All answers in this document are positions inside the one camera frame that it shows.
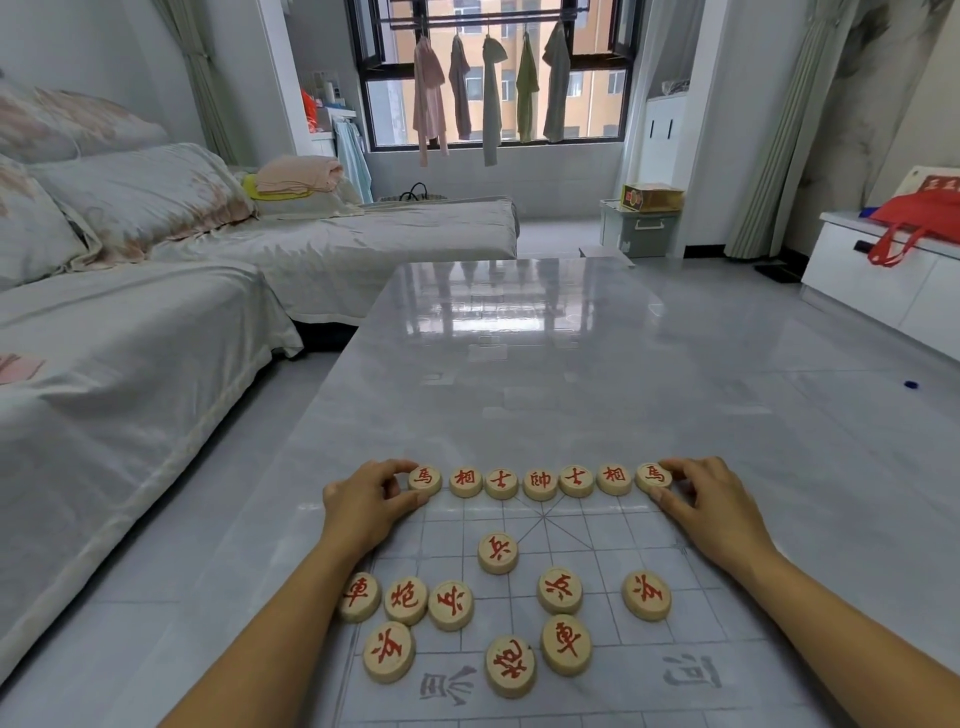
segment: hanging clothes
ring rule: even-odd
[[[570,53],[566,49],[564,24],[558,22],[546,41],[543,61],[550,66],[550,84],[546,102],[546,120],[543,135],[548,141],[564,140],[566,91],[570,85]]]
[[[446,157],[446,119],[444,97],[440,87],[446,83],[444,70],[437,54],[430,47],[430,39],[423,36],[414,49],[414,130],[420,141],[420,166],[426,166],[428,139],[440,140],[440,151]]]
[[[453,49],[450,51],[450,87],[453,89],[453,112],[457,117],[457,136],[461,140],[470,139],[473,128],[470,124],[470,104],[467,99],[467,73],[470,64],[464,52],[464,42],[458,33],[453,37]]]
[[[523,31],[523,51],[520,53],[520,68],[516,72],[516,129],[524,144],[534,138],[534,94],[539,90],[537,62],[530,47],[530,34]]]
[[[507,52],[496,40],[487,36],[483,41],[483,163],[496,165],[496,148],[500,146],[500,83],[496,79],[496,64],[507,59]]]

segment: hand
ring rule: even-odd
[[[749,579],[757,562],[779,556],[756,502],[740,478],[719,457],[668,459],[660,464],[696,491],[692,506],[665,488],[651,499],[686,531],[707,558],[737,581]]]
[[[425,493],[401,493],[396,482],[397,473],[409,473],[416,466],[411,460],[369,460],[346,480],[326,486],[321,541],[345,549],[354,564],[359,561],[387,538],[397,519],[429,500]]]

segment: red bag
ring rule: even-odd
[[[895,197],[870,216],[890,229],[867,253],[874,265],[893,268],[922,237],[933,235],[948,243],[960,244],[960,194],[948,189],[927,189]],[[892,254],[894,236],[900,228],[916,228],[903,250]]]

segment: sofa cushion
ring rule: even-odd
[[[255,213],[223,160],[197,144],[35,164],[31,171],[102,249],[98,263],[136,262],[161,240]]]
[[[11,159],[63,161],[169,140],[163,127],[106,99],[0,79],[0,154]]]
[[[0,291],[64,270],[86,254],[84,242],[27,168],[0,157]]]

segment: yellow cloth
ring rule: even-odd
[[[260,192],[256,188],[256,175],[247,175],[243,179],[243,190],[254,200],[278,202],[280,200],[300,200],[313,194],[312,189],[303,192]]]

